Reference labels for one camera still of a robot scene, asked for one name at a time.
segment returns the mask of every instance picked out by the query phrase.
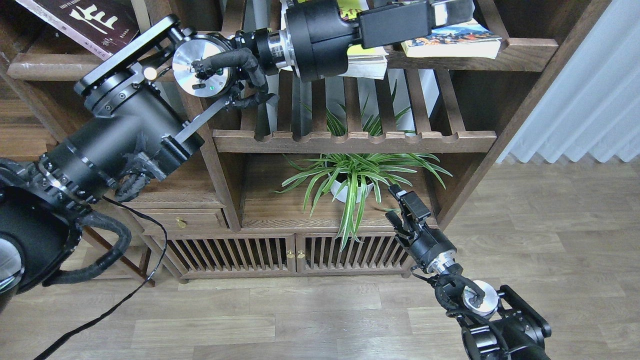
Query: drawer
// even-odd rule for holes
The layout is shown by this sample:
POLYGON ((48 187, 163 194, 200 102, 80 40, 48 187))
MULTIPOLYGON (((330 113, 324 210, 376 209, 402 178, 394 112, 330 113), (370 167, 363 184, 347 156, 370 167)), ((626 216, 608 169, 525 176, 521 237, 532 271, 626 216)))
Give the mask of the drawer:
MULTIPOLYGON (((212 235, 227 228, 221 209, 144 209, 141 212, 163 224, 169 236, 212 235)), ((158 225, 148 220, 138 221, 145 235, 164 235, 158 225)))

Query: book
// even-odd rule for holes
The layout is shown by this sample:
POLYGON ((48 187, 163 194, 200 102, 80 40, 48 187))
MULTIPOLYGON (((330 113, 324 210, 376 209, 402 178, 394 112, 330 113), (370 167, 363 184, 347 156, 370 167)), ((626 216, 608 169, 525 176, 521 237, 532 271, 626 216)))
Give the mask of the book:
POLYGON ((140 32, 133 9, 114 0, 17 2, 103 60, 140 32))
POLYGON ((495 59, 501 37, 471 20, 434 29, 428 37, 402 42, 409 58, 480 57, 495 59))
MULTIPOLYGON (((282 2, 282 26, 284 26, 284 13, 287 11, 287 0, 282 2)), ((358 14, 369 9, 366 0, 338 0, 340 16, 342 20, 355 19, 358 14)), ((353 78, 383 79, 387 72, 387 55, 383 47, 363 49, 361 45, 351 46, 347 50, 349 67, 347 72, 340 76, 353 78)))

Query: metal plate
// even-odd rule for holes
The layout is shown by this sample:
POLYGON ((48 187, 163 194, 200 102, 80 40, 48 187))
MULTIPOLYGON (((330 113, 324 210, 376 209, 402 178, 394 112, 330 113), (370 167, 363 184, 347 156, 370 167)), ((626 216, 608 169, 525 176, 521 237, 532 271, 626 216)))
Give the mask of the metal plate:
POLYGON ((203 88, 194 89, 193 85, 202 83, 191 71, 191 63, 195 60, 202 60, 224 51, 217 45, 206 39, 193 39, 180 45, 173 55, 173 75, 180 87, 188 94, 197 97, 211 97, 218 95, 227 85, 231 69, 225 67, 221 75, 213 75, 206 81, 203 88))

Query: cabinet door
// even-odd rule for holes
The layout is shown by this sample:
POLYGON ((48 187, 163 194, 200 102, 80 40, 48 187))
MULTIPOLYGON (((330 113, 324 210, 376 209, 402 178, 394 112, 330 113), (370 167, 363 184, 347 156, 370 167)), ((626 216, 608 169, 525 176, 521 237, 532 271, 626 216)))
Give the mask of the cabinet door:
POLYGON ((292 234, 172 238, 168 257, 183 279, 289 275, 294 246, 292 234))
POLYGON ((411 257, 391 233, 360 234, 340 251, 334 234, 296 234, 298 273, 309 275, 397 274, 406 272, 411 257))

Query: silver metal disc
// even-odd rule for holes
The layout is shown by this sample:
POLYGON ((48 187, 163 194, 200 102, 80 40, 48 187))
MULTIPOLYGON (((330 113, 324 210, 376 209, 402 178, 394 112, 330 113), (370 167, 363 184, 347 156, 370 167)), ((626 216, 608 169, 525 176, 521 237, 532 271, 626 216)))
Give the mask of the silver metal disc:
POLYGON ((479 307, 475 307, 471 304, 471 299, 475 297, 476 293, 474 293, 474 291, 468 286, 465 286, 462 301, 469 310, 480 316, 489 318, 498 308, 498 301, 500 300, 500 297, 498 296, 498 293, 495 292, 495 289, 493 289, 493 286, 486 282, 482 280, 474 280, 474 283, 484 291, 484 300, 482 304, 480 304, 479 307))
POLYGON ((215 54, 220 54, 224 48, 206 39, 193 39, 180 45, 173 55, 173 75, 180 87, 188 94, 197 97, 211 97, 218 95, 227 85, 230 76, 230 68, 222 69, 220 75, 213 75, 202 81, 196 78, 191 70, 191 63, 202 60, 215 54), (193 85, 204 83, 204 87, 194 89, 193 85))

